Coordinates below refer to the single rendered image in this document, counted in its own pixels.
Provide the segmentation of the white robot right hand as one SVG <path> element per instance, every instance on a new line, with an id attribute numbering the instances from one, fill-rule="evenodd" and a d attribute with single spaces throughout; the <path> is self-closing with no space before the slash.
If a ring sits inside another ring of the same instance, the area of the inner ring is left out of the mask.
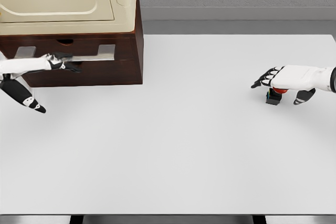
<path id="1" fill-rule="evenodd" d="M 317 70 L 316 67 L 295 65 L 273 67 L 261 75 L 251 88 L 267 86 L 273 90 L 297 90 L 293 103 L 300 105 L 310 100 L 316 89 L 324 87 Z"/>

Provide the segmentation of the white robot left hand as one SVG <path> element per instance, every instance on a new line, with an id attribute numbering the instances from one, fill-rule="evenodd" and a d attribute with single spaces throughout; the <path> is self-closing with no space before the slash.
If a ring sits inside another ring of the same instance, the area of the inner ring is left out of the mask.
<path id="1" fill-rule="evenodd" d="M 26 73 L 44 70 L 70 70 L 80 73 L 81 69 L 73 65 L 68 59 L 72 54 L 53 52 L 39 58 L 7 59 L 0 61 L 0 89 L 19 104 L 40 113 L 46 109 L 38 103 L 32 93 L 17 78 Z"/>

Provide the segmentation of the red button switch black base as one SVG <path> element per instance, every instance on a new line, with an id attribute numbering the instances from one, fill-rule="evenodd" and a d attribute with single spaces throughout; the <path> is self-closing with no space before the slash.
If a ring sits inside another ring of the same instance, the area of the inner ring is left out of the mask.
<path id="1" fill-rule="evenodd" d="M 269 88 L 266 94 L 266 103 L 278 105 L 282 99 L 282 95 L 287 91 L 287 89 Z"/>

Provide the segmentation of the brown drawer with metal handle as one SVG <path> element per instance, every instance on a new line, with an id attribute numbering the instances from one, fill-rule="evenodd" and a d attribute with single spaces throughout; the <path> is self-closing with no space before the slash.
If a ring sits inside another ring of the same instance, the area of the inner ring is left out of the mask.
<path id="1" fill-rule="evenodd" d="M 70 45 L 62 45 L 55 39 L 47 40 L 2 40 L 0 51 L 9 59 L 14 58 L 17 49 L 23 46 L 35 46 L 34 56 L 40 57 L 51 52 L 72 53 L 75 56 L 94 56 L 100 45 L 115 45 L 115 60 L 133 60 L 134 49 L 130 39 L 74 39 Z"/>

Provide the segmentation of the brown wooden cabinet beige top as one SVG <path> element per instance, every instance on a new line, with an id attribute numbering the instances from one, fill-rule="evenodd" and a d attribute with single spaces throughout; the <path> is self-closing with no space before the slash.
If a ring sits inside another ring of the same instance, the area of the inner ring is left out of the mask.
<path id="1" fill-rule="evenodd" d="M 0 39 L 55 39 L 70 45 L 74 39 L 130 39 L 134 63 L 143 82 L 143 29 L 140 0 L 0 0 Z M 17 49 L 12 59 L 35 57 L 35 46 Z M 70 62 L 116 61 L 115 45 L 100 45 L 94 56 L 75 56 Z"/>

